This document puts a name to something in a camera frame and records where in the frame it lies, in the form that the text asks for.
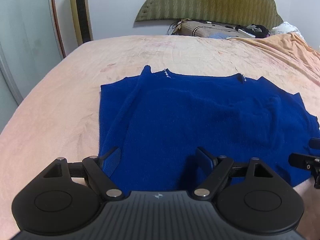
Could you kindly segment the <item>blue knit sweater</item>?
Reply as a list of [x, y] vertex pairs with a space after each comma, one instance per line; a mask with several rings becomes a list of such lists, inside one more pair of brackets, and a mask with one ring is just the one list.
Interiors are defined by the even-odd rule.
[[310, 153], [319, 123], [299, 94], [261, 77], [178, 75], [149, 66], [140, 75], [102, 85], [99, 154], [118, 152], [103, 171], [125, 193], [192, 190], [211, 172], [202, 147], [237, 162], [260, 158], [290, 185], [309, 174], [288, 163]]

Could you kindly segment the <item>black clothes pile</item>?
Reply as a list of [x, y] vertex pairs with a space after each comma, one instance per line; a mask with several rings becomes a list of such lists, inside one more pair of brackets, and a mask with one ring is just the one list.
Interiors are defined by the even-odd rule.
[[235, 29], [237, 31], [242, 31], [251, 36], [254, 36], [255, 38], [266, 38], [270, 35], [270, 32], [267, 28], [265, 28], [263, 25], [258, 24], [250, 24], [246, 27], [242, 25], [237, 25]]

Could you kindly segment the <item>pink floral bed sheet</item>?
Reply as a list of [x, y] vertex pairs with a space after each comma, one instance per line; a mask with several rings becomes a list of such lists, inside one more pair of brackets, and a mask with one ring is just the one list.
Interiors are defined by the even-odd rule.
[[18, 227], [11, 204], [57, 157], [81, 161], [99, 150], [100, 87], [144, 66], [184, 75], [265, 77], [319, 116], [319, 69], [274, 57], [243, 42], [192, 36], [122, 36], [88, 42], [27, 95], [1, 133], [1, 239]]

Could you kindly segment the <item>peach blanket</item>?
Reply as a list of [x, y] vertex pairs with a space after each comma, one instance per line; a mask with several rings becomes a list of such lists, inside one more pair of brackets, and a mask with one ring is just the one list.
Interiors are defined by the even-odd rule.
[[274, 57], [304, 64], [311, 69], [319, 69], [319, 51], [311, 48], [296, 33], [272, 35], [267, 38], [230, 38], [229, 41], [243, 42], [254, 46]]

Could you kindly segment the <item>glass floral wardrobe door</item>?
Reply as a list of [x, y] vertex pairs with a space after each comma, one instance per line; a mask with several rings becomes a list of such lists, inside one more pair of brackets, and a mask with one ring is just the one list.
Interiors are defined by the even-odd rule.
[[62, 59], [52, 0], [1, 0], [1, 128]]

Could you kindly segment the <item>green padded headboard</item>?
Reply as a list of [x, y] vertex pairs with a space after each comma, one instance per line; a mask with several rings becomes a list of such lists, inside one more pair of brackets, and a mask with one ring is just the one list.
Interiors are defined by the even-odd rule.
[[204, 20], [272, 29], [282, 24], [274, 0], [146, 0], [136, 21]]

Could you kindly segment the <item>gold tower fan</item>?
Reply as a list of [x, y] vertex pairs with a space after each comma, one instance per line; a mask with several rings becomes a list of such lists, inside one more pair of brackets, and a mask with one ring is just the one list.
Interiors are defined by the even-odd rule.
[[70, 0], [78, 46], [93, 41], [88, 0]]

